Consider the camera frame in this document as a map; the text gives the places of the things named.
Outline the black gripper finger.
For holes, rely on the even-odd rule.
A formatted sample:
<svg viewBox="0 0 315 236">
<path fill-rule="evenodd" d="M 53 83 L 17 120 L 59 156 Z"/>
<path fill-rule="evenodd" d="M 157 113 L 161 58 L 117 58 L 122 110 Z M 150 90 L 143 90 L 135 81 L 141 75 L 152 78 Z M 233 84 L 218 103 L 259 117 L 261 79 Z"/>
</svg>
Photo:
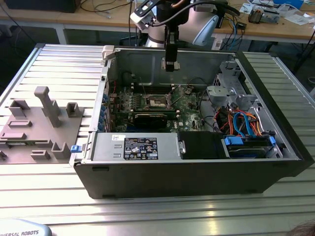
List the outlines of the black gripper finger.
<svg viewBox="0 0 315 236">
<path fill-rule="evenodd" d="M 165 70 L 173 72 L 175 69 L 175 62 L 177 61 L 178 51 L 178 26 L 165 26 Z"/>
</svg>

